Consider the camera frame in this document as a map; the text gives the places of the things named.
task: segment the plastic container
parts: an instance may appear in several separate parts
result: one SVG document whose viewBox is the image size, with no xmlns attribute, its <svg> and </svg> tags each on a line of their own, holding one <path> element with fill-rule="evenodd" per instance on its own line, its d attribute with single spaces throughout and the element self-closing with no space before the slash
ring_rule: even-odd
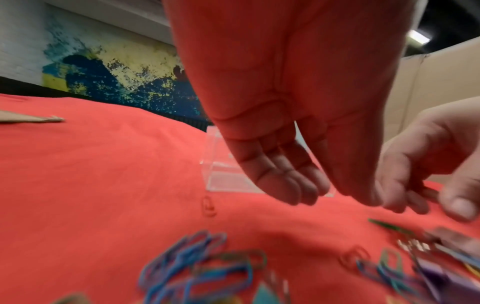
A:
<svg viewBox="0 0 480 304">
<path fill-rule="evenodd" d="M 264 193 L 244 174 L 216 126 L 209 126 L 206 130 L 205 151 L 200 165 L 207 191 Z M 335 189 L 331 187 L 326 196 L 334 194 Z"/>
</svg>

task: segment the blue paper clip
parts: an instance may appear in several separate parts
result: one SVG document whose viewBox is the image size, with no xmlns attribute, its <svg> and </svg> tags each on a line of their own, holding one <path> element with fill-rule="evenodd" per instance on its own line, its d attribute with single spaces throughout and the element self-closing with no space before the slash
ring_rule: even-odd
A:
<svg viewBox="0 0 480 304">
<path fill-rule="evenodd" d="M 227 275 L 235 272 L 245 272 L 246 279 L 218 290 L 191 297 L 191 291 L 195 285 L 222 281 L 226 279 Z M 253 268 L 249 261 L 237 263 L 229 267 L 219 267 L 202 272 L 200 275 L 182 282 L 173 283 L 160 290 L 151 288 L 145 298 L 145 304 L 161 304 L 165 300 L 169 300 L 175 304 L 210 304 L 250 287 L 253 282 L 253 277 Z"/>
<path fill-rule="evenodd" d="M 226 240 L 227 234 L 212 235 L 206 230 L 190 237 L 183 237 L 143 268 L 138 285 L 144 290 L 155 287 L 158 292 L 173 276 L 207 259 L 212 251 L 223 245 Z"/>
</svg>

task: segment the palm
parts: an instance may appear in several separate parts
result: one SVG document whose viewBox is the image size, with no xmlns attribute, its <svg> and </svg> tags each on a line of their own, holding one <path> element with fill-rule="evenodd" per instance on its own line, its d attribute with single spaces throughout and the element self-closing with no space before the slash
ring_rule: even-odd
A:
<svg viewBox="0 0 480 304">
<path fill-rule="evenodd" d="M 337 188 L 367 202 L 412 3 L 165 5 L 192 85 L 246 174 L 280 200 L 314 203 L 328 182 L 294 121 Z"/>
</svg>

